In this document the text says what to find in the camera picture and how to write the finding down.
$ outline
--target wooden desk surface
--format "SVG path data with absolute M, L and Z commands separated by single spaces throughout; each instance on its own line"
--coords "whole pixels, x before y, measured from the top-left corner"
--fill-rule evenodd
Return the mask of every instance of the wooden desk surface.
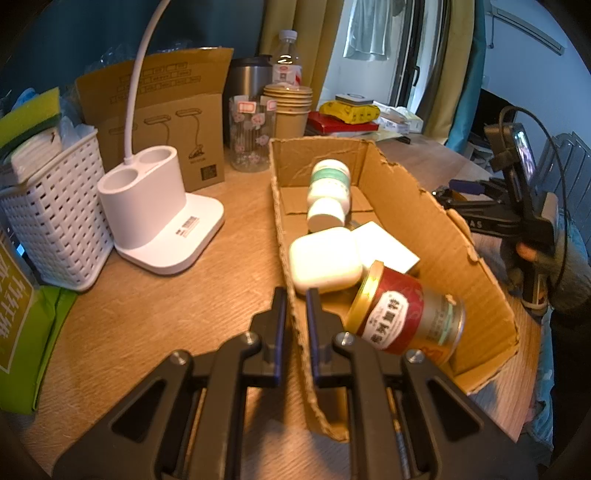
M 483 170 L 422 137 L 412 145 L 379 145 L 428 189 Z M 185 273 L 156 277 L 111 254 L 95 286 L 70 313 L 48 366 L 39 411 L 10 416 L 25 447 L 51 471 L 63 450 L 175 349 L 216 349 L 243 332 L 252 314 L 270 306 L 283 284 L 269 172 L 226 168 L 224 183 L 199 193 L 222 201 L 226 222 Z M 514 439 L 524 423 L 537 368 L 540 332 L 517 300 L 521 349 L 477 395 Z M 348 446 L 306 428 L 292 350 L 285 386 L 248 395 L 242 477 L 349 478 Z

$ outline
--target white pill bottle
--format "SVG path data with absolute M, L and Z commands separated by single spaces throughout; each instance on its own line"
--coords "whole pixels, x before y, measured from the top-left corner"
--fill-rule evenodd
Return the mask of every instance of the white pill bottle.
M 351 208 L 350 185 L 351 175 L 343 162 L 327 158 L 314 166 L 308 189 L 310 232 L 345 226 Z

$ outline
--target person's hand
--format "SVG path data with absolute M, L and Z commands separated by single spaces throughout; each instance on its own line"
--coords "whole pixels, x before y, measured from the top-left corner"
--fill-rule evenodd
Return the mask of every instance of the person's hand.
M 564 232 L 560 234 L 553 257 L 523 243 L 518 243 L 515 250 L 521 258 L 533 263 L 538 271 L 548 274 L 552 287 L 550 304 L 558 312 L 572 312 L 591 297 L 591 267 L 571 240 L 564 274 L 560 284 L 556 285 L 564 260 Z

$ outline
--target teal wall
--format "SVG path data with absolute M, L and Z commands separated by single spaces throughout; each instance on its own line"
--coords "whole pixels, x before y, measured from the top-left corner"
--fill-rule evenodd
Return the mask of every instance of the teal wall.
M 27 87 L 64 88 L 110 47 L 134 53 L 159 0 L 54 0 L 24 33 L 0 71 L 0 97 L 9 105 Z M 150 49 L 179 40 L 192 47 L 234 48 L 234 57 L 254 55 L 264 0 L 172 0 L 154 32 Z

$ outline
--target green bag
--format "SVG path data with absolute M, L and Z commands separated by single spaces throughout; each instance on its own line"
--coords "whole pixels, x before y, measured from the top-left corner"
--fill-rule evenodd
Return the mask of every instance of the green bag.
M 0 237 L 0 409 L 31 414 L 76 293 L 39 287 L 4 232 Z

